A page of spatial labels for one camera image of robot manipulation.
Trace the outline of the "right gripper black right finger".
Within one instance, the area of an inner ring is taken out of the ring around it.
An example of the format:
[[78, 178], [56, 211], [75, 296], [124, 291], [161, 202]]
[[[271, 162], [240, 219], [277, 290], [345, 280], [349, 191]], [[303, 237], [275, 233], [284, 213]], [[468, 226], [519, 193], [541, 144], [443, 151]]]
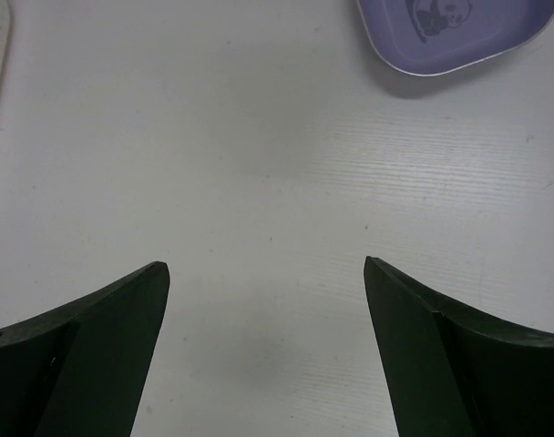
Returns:
[[364, 285], [401, 436], [554, 436], [554, 333], [368, 257]]

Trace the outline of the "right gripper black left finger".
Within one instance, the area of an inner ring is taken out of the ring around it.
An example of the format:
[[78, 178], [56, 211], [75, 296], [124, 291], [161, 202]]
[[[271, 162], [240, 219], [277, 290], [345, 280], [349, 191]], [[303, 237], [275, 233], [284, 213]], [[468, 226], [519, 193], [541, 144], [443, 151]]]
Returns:
[[169, 268], [0, 328], [0, 436], [130, 435], [169, 296]]

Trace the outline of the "purple panda plate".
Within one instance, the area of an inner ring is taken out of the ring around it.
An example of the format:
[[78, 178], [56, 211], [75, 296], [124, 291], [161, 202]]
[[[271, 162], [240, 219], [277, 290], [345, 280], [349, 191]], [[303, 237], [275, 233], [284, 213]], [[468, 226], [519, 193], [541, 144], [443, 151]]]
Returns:
[[536, 38], [554, 18], [550, 1], [359, 1], [376, 54], [393, 69], [441, 76]]

